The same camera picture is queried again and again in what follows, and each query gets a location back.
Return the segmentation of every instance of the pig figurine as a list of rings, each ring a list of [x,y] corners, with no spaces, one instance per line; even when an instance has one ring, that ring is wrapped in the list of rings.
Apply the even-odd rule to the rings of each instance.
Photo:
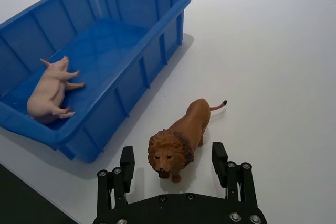
[[[64,56],[55,63],[40,59],[47,70],[41,76],[32,95],[27,102],[29,115],[42,124],[52,123],[58,118],[69,118],[74,112],[69,112],[70,107],[61,109],[65,91],[82,88],[84,83],[70,83],[69,79],[79,76],[79,71],[69,73],[69,59]]]

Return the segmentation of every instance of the lion paw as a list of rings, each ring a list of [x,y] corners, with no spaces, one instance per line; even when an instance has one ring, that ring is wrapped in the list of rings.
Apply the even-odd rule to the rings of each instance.
[[[181,181],[181,176],[178,174],[178,175],[172,175],[172,181],[174,183],[179,183]]]

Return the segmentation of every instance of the white tabletop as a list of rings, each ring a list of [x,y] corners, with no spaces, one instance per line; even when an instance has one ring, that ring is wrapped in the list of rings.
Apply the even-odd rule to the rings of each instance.
[[[0,22],[38,0],[0,0]],[[0,130],[0,162],[81,224],[96,216],[101,169],[119,165],[133,146],[129,203],[162,193],[223,197],[211,163],[212,142],[229,159],[253,165],[259,208],[268,223],[334,223],[336,168],[336,0],[192,0],[184,45],[138,102],[93,164],[69,161]],[[214,112],[205,145],[180,184],[159,180],[147,162],[149,137],[189,103]]]

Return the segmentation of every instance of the bolt head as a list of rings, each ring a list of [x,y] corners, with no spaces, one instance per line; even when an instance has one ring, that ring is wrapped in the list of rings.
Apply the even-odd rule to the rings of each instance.
[[[230,168],[233,168],[233,167],[235,167],[236,165],[235,165],[233,162],[229,162],[229,163],[227,163],[227,166],[230,167]]]
[[[261,218],[257,215],[251,215],[250,220],[253,224],[261,224]]]
[[[251,169],[251,166],[249,164],[243,164],[244,169]]]
[[[115,174],[121,173],[121,169],[120,169],[120,168],[116,168],[116,169],[113,170],[113,172],[114,172]]]
[[[166,202],[167,201],[167,197],[164,196],[164,195],[162,195],[162,196],[159,197],[159,201],[160,202]]]
[[[105,170],[101,170],[101,171],[98,173],[98,176],[99,176],[99,177],[104,177],[106,174],[107,174],[107,172],[106,172]]]
[[[234,221],[234,222],[239,222],[239,221],[242,220],[240,214],[237,213],[237,212],[232,212],[232,213],[230,214],[230,219],[231,219],[232,221]]]
[[[116,224],[127,224],[127,221],[125,219],[120,219]]]
[[[194,199],[194,195],[189,194],[189,195],[187,196],[187,199],[188,199],[188,200],[193,200],[193,199]]]

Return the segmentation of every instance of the lion body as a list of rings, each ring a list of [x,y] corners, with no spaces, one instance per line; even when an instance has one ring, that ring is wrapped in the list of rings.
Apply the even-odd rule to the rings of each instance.
[[[190,104],[186,114],[167,130],[159,131],[150,138],[148,160],[160,178],[180,182],[180,171],[194,160],[197,147],[203,146],[203,135],[210,121],[211,108],[205,99],[198,99]]]

